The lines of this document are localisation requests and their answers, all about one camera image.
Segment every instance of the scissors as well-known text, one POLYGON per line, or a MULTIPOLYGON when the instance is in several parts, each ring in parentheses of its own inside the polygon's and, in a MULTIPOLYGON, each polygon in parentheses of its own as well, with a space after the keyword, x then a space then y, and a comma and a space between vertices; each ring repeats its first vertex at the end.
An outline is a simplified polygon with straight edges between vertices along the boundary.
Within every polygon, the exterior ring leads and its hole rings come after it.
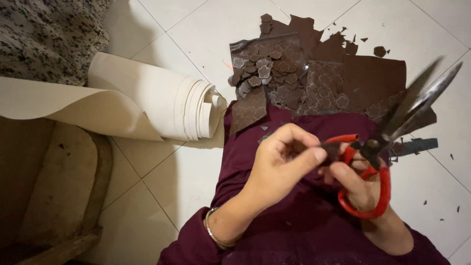
POLYGON ((394 106, 385 116, 383 123, 379 126, 379 133, 373 133, 373 137, 365 143, 358 141, 357 134, 341 135, 329 138, 321 147, 328 145, 338 145, 340 142, 351 143, 340 160, 347 165, 353 159, 353 155, 359 150, 360 154, 370 162, 370 166, 360 173, 363 180, 367 180, 373 175, 379 173, 381 188, 378 205, 369 212, 359 212, 347 200, 347 190, 341 189, 338 193, 340 205, 351 215, 363 218, 373 219, 380 217, 386 211, 391 198, 390 172, 387 166, 381 166, 378 155, 381 151, 389 149, 394 141, 404 135, 414 122, 423 114, 428 107, 445 91, 448 85, 453 81, 461 68, 463 62, 454 66, 447 74, 442 75, 432 85, 425 88, 425 84, 430 79, 442 57, 436 59, 427 67, 417 79, 407 88, 403 100, 394 106))

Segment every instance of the hand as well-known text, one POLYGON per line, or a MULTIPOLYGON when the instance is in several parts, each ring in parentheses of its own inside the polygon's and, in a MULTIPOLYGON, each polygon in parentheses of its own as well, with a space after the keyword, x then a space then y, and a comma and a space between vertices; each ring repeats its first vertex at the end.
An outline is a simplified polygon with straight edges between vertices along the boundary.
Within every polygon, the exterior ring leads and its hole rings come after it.
POLYGON ((298 181, 321 164, 327 153, 319 139, 295 124, 285 124, 261 142, 241 194, 262 209, 281 201, 298 181))
MULTIPOLYGON (((340 153, 343 154, 348 145, 343 143, 340 153)), ((381 166, 386 166, 380 159, 381 166)), ((373 175, 364 181, 358 175, 370 166, 368 160, 364 159, 357 151, 353 157, 351 167, 343 162, 332 163, 329 167, 319 170, 320 175, 324 175, 324 182, 332 184, 338 180, 347 189, 347 199, 350 204, 360 212, 368 212, 376 208, 380 198, 380 178, 379 174, 373 175)))

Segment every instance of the maroon shirt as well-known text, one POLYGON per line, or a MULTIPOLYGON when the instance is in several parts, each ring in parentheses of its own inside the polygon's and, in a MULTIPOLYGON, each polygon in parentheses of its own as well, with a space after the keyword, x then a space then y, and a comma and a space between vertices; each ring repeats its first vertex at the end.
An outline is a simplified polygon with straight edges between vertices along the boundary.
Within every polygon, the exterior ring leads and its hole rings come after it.
MULTIPOLYGON (((320 141, 358 133, 364 141, 375 124, 351 113, 300 116, 267 107, 267 116, 256 124, 228 136, 232 105, 224 117, 225 139, 221 172, 211 207, 219 207, 244 187, 259 146, 257 141, 294 122, 320 141), (264 131, 260 126, 267 126, 264 131)), ((315 172, 306 175, 279 203, 263 211, 249 225, 236 246, 221 250, 203 226, 209 208, 203 207, 182 227, 178 239, 164 249, 158 264, 449 264, 430 240, 410 229, 414 249, 391 256, 361 232, 358 219, 337 201, 338 186, 328 186, 315 172)))

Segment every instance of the red scissors handle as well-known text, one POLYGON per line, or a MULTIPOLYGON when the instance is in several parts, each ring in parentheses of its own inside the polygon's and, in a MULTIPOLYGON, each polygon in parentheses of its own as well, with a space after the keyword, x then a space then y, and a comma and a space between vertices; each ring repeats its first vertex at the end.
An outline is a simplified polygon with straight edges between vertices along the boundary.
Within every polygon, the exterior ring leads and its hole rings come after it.
MULTIPOLYGON (((354 142, 354 141, 357 141, 357 139, 358 139, 357 134, 349 134, 349 135, 332 137, 332 138, 329 138, 325 142, 327 143, 329 142, 354 142)), ((347 165, 349 165, 353 159, 355 152, 356 152, 355 149, 353 149, 351 146, 348 146, 341 160, 345 162, 347 165)), ((367 168, 360 174, 360 177, 363 180, 367 180, 371 176, 377 173, 378 171, 374 167, 369 166, 369 168, 367 168)), ((373 219, 373 218, 380 217, 381 215, 384 214, 384 212, 388 208, 389 201, 391 200, 391 179, 390 179, 389 168, 386 166, 380 167, 379 174, 380 174, 380 183, 381 183, 380 199, 378 201, 378 205, 376 206, 374 210, 371 210, 369 212, 359 212, 349 203, 347 199, 347 189, 343 188, 339 191, 339 194, 338 194, 339 203, 349 214, 356 216, 358 218, 362 218, 362 219, 373 219)))

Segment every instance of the person's left hand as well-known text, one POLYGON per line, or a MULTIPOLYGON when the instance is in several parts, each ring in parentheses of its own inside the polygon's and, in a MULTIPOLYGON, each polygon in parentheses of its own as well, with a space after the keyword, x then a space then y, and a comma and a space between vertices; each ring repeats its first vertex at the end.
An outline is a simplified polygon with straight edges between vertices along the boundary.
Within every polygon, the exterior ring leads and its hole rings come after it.
POLYGON ((285 124, 261 142, 241 194, 262 209, 281 201, 298 181, 321 164, 327 153, 319 139, 295 124, 285 124))

